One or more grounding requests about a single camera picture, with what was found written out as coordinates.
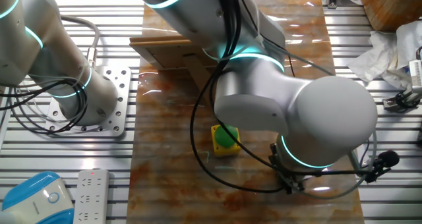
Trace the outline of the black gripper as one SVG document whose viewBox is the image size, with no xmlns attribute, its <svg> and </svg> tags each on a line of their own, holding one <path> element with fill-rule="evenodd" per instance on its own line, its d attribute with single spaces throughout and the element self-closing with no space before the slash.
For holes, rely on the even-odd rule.
<svg viewBox="0 0 422 224">
<path fill-rule="evenodd" d="M 292 194 L 292 188 L 296 192 L 304 192 L 302 181 L 298 181 L 295 175 L 289 175 L 281 171 L 276 172 L 277 182 L 286 190 L 286 194 Z"/>
</svg>

